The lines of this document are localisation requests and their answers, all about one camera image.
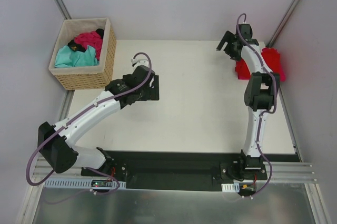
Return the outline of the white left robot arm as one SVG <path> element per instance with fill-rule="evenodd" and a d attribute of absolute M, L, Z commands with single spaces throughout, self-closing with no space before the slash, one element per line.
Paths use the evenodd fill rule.
<path fill-rule="evenodd" d="M 159 76 L 144 65 L 132 74 L 111 81 L 91 103 L 71 117 L 53 125 L 42 123 L 38 128 L 40 153 L 61 174 L 72 167 L 81 167 L 83 176 L 112 175 L 113 159 L 100 147 L 84 148 L 77 141 L 109 115 L 137 101 L 159 100 Z"/>

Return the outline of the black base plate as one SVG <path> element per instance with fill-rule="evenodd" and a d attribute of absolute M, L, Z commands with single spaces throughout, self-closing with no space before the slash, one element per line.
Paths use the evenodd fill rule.
<path fill-rule="evenodd" d="M 125 182 L 128 189 L 221 191 L 222 184 L 266 181 L 262 158 L 238 153 L 106 151 L 100 172 Z"/>

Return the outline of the black t shirt in basket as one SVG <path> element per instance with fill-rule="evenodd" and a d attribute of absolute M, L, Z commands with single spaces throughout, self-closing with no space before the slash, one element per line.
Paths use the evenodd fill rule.
<path fill-rule="evenodd" d="M 67 44 L 68 47 L 73 50 L 73 51 L 80 51 L 80 52 L 85 52 L 87 49 L 85 49 L 84 47 L 82 47 L 79 44 L 76 44 L 74 42 L 74 38 Z"/>

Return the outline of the magenta t shirt in basket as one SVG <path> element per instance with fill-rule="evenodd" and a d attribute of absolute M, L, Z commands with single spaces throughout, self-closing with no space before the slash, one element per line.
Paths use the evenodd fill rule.
<path fill-rule="evenodd" d="M 95 58 L 100 59 L 102 45 L 103 45 L 104 30 L 99 28 L 92 32 L 81 33 L 74 37 L 74 42 L 81 45 L 85 49 L 91 46 L 95 49 Z"/>

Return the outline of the teal t shirt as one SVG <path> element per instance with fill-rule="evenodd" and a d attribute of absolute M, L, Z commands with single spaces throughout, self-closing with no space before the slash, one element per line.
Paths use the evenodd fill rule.
<path fill-rule="evenodd" d="M 64 46 L 58 50 L 55 58 L 55 68 L 73 68 L 97 66 L 99 62 L 96 58 L 96 50 L 88 46 L 85 52 L 73 51 L 70 47 Z"/>

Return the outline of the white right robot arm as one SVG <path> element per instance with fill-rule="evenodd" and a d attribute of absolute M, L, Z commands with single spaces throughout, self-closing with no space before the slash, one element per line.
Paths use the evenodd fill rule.
<path fill-rule="evenodd" d="M 249 115 L 246 139 L 238 160 L 226 169 L 237 180 L 249 179 L 264 169 L 263 135 L 268 115 L 276 112 L 280 74 L 265 62 L 249 24 L 237 24 L 234 34 L 226 31 L 216 50 L 224 50 L 236 62 L 244 60 L 250 72 L 244 92 Z"/>

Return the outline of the wicker basket with liner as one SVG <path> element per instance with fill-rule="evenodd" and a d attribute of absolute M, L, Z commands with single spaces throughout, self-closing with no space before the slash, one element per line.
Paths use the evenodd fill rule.
<path fill-rule="evenodd" d="M 75 36 L 101 28 L 104 30 L 100 61 L 97 66 L 55 68 L 58 50 Z M 66 19 L 55 43 L 49 71 L 66 90 L 99 89 L 105 87 L 113 75 L 116 38 L 109 18 Z"/>

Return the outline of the right aluminium frame post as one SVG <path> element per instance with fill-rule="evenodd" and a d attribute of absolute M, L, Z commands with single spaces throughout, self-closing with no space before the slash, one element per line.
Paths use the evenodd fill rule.
<path fill-rule="evenodd" d="M 281 21 L 277 25 L 276 30 L 273 32 L 271 38 L 269 39 L 269 41 L 266 44 L 266 46 L 268 48 L 271 48 L 276 44 L 278 38 L 281 36 L 283 30 L 287 26 L 289 20 L 291 19 L 292 15 L 296 11 L 296 9 L 299 6 L 299 4 L 301 3 L 301 1 L 302 0 L 292 0 L 291 1 L 290 5 L 288 6 L 287 10 L 285 11 L 283 17 L 281 18 Z"/>

